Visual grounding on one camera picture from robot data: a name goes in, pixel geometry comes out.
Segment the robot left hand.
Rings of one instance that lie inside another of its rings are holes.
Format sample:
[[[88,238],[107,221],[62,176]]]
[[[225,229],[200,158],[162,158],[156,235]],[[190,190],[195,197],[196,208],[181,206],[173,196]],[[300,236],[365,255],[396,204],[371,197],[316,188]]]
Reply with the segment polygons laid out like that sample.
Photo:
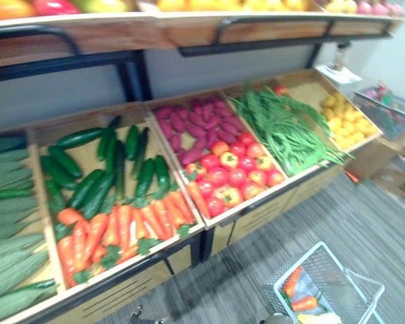
[[[136,310],[132,312],[132,315],[128,321],[128,324],[142,324],[144,323],[144,319],[141,318],[143,306],[138,305]]]

